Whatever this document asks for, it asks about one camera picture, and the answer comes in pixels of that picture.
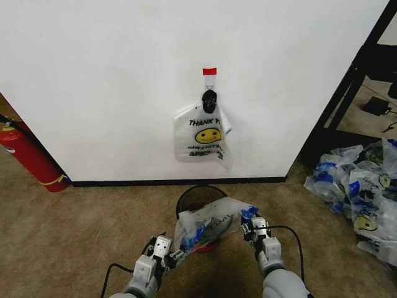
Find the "beige carpet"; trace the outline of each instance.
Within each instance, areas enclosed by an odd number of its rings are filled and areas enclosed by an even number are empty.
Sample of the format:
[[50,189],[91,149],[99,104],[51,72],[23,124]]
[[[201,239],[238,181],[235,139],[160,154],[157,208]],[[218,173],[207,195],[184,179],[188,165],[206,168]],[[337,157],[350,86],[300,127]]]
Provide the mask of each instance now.
[[[51,194],[0,150],[0,296],[99,297],[108,265],[132,267],[151,235],[173,234],[175,205],[188,186],[69,187]],[[301,238],[306,283],[319,297],[397,297],[392,277],[355,246],[351,224],[303,188],[296,162],[286,183],[221,185],[271,224]],[[295,239],[274,231],[288,268],[299,272]],[[107,296],[129,276],[111,274]],[[190,255],[166,275],[158,297],[260,297],[254,254],[239,233],[215,251]]]

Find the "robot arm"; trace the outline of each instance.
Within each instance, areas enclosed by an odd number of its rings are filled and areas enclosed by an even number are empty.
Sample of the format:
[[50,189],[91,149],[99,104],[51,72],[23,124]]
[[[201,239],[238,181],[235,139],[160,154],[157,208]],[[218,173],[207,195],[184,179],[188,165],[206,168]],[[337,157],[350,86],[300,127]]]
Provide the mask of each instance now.
[[263,298],[307,298],[305,283],[295,273],[285,269],[281,244],[271,237],[263,217],[241,219],[244,239],[255,248],[255,257],[263,279]]
[[172,239],[163,235],[153,238],[148,255],[141,255],[135,263],[132,278],[123,290],[110,298],[154,298],[163,274],[175,268],[184,257],[183,252],[170,253]]
[[[295,273],[285,269],[281,244],[271,237],[269,225],[263,217],[241,219],[244,240],[255,248],[255,258],[262,276],[263,298],[307,298],[305,283]],[[148,255],[141,255],[135,263],[133,276],[123,293],[110,298],[154,298],[162,276],[185,258],[184,251],[170,253],[172,239],[163,235],[153,238]]]

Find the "baseboard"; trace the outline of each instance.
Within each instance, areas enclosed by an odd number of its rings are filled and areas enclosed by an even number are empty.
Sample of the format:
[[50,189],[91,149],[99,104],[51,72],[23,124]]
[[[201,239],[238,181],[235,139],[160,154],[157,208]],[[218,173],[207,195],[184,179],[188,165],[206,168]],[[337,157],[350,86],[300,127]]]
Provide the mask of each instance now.
[[156,185],[197,185],[197,184],[236,184],[236,183],[280,183],[287,177],[223,178],[223,179],[174,179],[136,181],[72,181],[76,187],[92,186],[156,186]]

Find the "smiley face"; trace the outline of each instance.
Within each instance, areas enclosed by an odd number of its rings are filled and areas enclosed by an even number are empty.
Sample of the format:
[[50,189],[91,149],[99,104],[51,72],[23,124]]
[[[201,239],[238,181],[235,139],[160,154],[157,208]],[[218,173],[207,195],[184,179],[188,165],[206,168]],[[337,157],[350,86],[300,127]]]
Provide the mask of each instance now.
[[375,231],[377,224],[373,218],[365,214],[360,214],[354,222],[354,228],[355,230]]
[[209,144],[222,139],[221,132],[217,129],[205,129],[197,133],[195,139],[200,144]]

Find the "fire extinguisher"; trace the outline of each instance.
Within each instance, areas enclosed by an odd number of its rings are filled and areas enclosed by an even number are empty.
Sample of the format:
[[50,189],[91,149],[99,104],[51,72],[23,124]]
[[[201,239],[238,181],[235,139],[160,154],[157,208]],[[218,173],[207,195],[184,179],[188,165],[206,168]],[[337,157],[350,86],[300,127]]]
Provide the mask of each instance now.
[[14,122],[0,114],[6,123],[0,131],[0,143],[50,192],[67,188],[68,178],[50,154],[23,122]]

